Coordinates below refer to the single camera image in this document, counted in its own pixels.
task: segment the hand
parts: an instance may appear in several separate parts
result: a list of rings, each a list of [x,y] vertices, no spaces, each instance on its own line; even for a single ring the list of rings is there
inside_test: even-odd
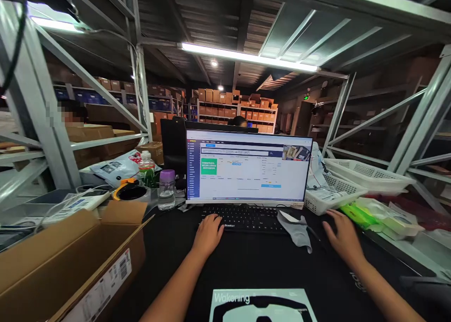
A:
[[[359,265],[366,264],[367,261],[351,220],[336,210],[329,209],[327,214],[334,218],[338,230],[337,236],[327,222],[323,221],[323,226],[330,244],[338,255],[353,270]]]
[[[218,217],[218,214],[210,214],[202,220],[197,229],[191,251],[205,259],[213,253],[224,232],[224,225],[218,230],[221,220],[222,217]]]

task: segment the fluorescent light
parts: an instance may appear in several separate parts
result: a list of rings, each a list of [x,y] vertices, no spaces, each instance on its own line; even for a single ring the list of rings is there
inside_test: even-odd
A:
[[[223,57],[226,59],[244,61],[244,62],[249,62],[249,63],[259,63],[264,66],[288,68],[288,69],[291,69],[294,71],[315,72],[315,71],[319,70],[318,66],[312,66],[312,65],[307,65],[307,64],[303,64],[303,63],[295,63],[295,62],[284,61],[284,60],[276,60],[276,59],[266,58],[263,56],[233,52],[233,51],[228,51],[228,50],[224,50],[224,49],[198,46],[198,45],[188,44],[185,42],[182,43],[182,49],[187,52],[192,52],[192,53],[199,53],[199,54],[204,54],[204,55],[209,55],[209,56],[214,56],[214,57]]]
[[[44,19],[44,18],[38,18],[35,16],[32,16],[31,19],[35,23],[37,23],[39,26],[42,26],[42,27],[53,28],[53,29],[58,29],[58,30],[62,30],[62,31],[70,31],[70,32],[75,32],[75,33],[83,33],[82,31],[79,31],[78,29],[76,29],[74,24],[71,24],[71,23]]]

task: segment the keyboard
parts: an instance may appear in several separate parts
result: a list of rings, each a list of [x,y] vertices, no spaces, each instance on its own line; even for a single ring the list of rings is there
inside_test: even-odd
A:
[[[277,221],[277,213],[276,209],[268,207],[205,204],[201,220],[207,215],[218,214],[222,217],[221,224],[224,224],[225,231],[286,234],[287,231]]]

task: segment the purple bottle cap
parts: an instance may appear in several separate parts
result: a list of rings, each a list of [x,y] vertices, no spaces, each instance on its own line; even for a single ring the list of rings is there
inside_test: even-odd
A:
[[[160,182],[169,183],[175,181],[175,170],[165,169],[160,172]]]

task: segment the water bottle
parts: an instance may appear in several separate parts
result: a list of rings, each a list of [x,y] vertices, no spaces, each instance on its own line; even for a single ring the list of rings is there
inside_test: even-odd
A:
[[[158,209],[168,210],[175,206],[175,171],[166,169],[160,172],[160,191]]]
[[[155,162],[151,159],[151,154],[145,150],[141,154],[141,162],[138,164],[141,176],[141,184],[149,188],[156,188]]]

